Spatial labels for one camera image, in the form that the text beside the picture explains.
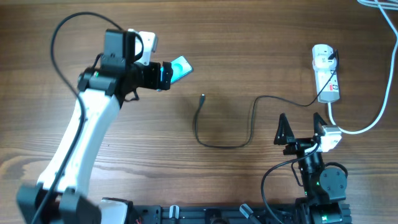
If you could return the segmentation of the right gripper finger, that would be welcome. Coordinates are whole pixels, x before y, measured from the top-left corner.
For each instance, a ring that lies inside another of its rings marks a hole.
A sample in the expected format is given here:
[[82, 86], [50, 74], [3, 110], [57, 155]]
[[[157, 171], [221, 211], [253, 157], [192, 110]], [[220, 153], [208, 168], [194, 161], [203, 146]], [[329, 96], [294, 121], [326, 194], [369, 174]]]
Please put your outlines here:
[[294, 142], [294, 134], [285, 113], [279, 116], [279, 125], [274, 138], [275, 145], [286, 145]]
[[322, 127], [324, 125], [327, 125], [325, 120], [320, 116], [319, 113], [314, 113], [313, 114], [313, 128], [314, 128], [314, 134], [321, 135], [323, 134]]

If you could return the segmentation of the teal screen smartphone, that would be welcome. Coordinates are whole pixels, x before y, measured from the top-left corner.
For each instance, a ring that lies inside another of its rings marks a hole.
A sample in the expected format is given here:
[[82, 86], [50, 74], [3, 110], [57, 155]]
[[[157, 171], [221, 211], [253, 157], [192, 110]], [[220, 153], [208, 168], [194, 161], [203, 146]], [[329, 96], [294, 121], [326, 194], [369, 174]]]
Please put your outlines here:
[[170, 63], [173, 70], [173, 75], [170, 80], [171, 85], [193, 72], [193, 67], [183, 55], [177, 57]]

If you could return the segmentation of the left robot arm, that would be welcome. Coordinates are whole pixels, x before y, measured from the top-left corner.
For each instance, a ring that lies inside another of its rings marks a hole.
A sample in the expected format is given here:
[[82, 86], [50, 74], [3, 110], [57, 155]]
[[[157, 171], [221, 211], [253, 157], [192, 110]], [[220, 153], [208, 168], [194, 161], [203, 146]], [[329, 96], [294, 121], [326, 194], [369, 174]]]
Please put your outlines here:
[[26, 223], [139, 223], [133, 203], [88, 200], [91, 173], [101, 143], [128, 94], [138, 88], [168, 90], [174, 74], [169, 62], [152, 62], [152, 32], [112, 30], [104, 52], [78, 79], [75, 109], [49, 165], [34, 186], [23, 185], [17, 204]]

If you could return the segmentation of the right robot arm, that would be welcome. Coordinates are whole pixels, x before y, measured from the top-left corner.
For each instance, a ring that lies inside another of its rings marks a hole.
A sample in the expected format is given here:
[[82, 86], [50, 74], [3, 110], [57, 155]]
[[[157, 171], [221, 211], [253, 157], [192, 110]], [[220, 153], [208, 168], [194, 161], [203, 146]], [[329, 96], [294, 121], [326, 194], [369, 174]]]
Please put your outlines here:
[[296, 138], [285, 114], [279, 116], [274, 144], [284, 145], [283, 154], [295, 155], [305, 196], [295, 201], [291, 223], [351, 223], [346, 199], [348, 170], [337, 162], [325, 163], [322, 154], [342, 139], [340, 129], [313, 115], [314, 135]]

